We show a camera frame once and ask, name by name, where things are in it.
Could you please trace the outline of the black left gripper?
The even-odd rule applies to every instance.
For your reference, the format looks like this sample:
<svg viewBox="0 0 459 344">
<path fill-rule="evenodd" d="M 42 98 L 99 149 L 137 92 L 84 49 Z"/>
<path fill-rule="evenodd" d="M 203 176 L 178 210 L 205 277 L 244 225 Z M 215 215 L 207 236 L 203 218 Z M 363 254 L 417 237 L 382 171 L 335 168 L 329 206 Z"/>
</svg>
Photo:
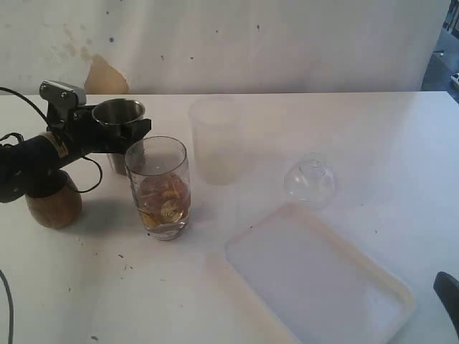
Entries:
<svg viewBox="0 0 459 344">
<path fill-rule="evenodd" d="M 126 147 L 142 140 L 151 130 L 150 119 L 135 120 L 122 124 L 120 137 L 115 137 L 107 127 L 94 119 L 94 109 L 94 105 L 78 106 L 68 113 L 66 121 L 59 124 L 57 106 L 49 102 L 44 156 L 79 158 L 89 153 L 125 153 Z"/>
</svg>

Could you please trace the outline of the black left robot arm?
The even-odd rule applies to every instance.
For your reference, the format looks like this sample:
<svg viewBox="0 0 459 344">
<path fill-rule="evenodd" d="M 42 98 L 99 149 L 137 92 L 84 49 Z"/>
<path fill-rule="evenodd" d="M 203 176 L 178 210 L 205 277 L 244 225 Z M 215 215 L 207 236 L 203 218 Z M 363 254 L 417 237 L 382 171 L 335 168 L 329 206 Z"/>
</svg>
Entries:
<svg viewBox="0 0 459 344">
<path fill-rule="evenodd" d="M 91 153 L 125 153 L 128 129 L 103 125 L 93 117 L 93 105 L 68 112 L 67 120 L 46 132 L 11 146 L 1 147 L 1 202 L 22 197 L 39 178 Z"/>
</svg>

